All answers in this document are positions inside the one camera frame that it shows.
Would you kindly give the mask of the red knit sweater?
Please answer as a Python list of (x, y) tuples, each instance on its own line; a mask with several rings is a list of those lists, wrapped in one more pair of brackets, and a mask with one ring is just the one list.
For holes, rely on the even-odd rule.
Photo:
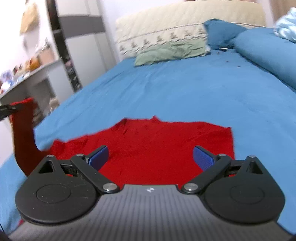
[(230, 127), (205, 122), (165, 122), (150, 119), (124, 118), (114, 126), (75, 138), (68, 142), (55, 140), (41, 151), (33, 131), (34, 101), (20, 102), (21, 108), (11, 115), (16, 163), (25, 175), (47, 155), (67, 160), (76, 154), (90, 154), (105, 145), (109, 150), (100, 173), (122, 187), (136, 185), (182, 186), (201, 174), (201, 166), (193, 159), (193, 149), (201, 146), (212, 154), (234, 156)]

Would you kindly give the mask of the white desk shelf unit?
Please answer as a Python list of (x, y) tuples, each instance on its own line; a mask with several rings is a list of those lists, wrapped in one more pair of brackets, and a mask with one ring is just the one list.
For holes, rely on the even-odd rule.
[(43, 116), (50, 112), (50, 101), (61, 104), (74, 94), (62, 59), (32, 71), (1, 94), (1, 104), (11, 104), (32, 97)]

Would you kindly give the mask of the blue bed sheet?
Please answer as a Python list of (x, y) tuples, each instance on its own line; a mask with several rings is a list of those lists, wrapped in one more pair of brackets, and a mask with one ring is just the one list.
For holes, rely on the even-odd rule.
[(153, 116), (231, 127), (235, 157), (259, 158), (285, 194), (278, 221), (295, 232), (295, 90), (234, 50), (140, 67), (123, 60), (63, 102), (35, 137), (45, 149)]

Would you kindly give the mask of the grey white wardrobe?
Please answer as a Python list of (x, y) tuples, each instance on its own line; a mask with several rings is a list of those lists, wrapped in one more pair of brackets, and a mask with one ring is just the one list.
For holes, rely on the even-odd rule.
[(100, 1), (47, 1), (58, 54), (77, 92), (116, 65)]

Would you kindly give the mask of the blue rolled duvet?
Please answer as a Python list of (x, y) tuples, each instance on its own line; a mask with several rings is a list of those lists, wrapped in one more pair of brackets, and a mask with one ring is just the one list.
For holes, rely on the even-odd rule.
[(236, 51), (295, 89), (295, 43), (276, 36), (271, 28), (253, 28), (234, 40)]

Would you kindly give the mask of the green pillow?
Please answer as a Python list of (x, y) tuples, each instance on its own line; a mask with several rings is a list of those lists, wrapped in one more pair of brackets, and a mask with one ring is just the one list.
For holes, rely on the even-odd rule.
[(210, 51), (211, 48), (202, 39), (170, 42), (140, 51), (135, 58), (134, 66), (200, 57), (209, 54)]

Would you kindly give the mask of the dark blue pillow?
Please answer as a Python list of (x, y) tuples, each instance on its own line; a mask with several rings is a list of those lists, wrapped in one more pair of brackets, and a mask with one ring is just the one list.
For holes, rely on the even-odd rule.
[(235, 38), (247, 28), (219, 19), (204, 22), (208, 35), (207, 44), (212, 50), (234, 48)]

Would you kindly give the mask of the cream quilted headboard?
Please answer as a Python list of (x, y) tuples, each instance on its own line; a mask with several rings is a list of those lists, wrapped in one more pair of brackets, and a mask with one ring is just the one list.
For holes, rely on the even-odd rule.
[(219, 19), (242, 27), (266, 27), (262, 6), (249, 1), (185, 1), (156, 7), (116, 20), (119, 59), (132, 58), (154, 45), (207, 39), (204, 22)]

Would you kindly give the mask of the light blue striped cloth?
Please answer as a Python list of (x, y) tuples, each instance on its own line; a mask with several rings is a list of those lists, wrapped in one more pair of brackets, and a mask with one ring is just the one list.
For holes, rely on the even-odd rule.
[(274, 34), (280, 38), (296, 43), (296, 8), (292, 7), (288, 13), (280, 17), (274, 25)]

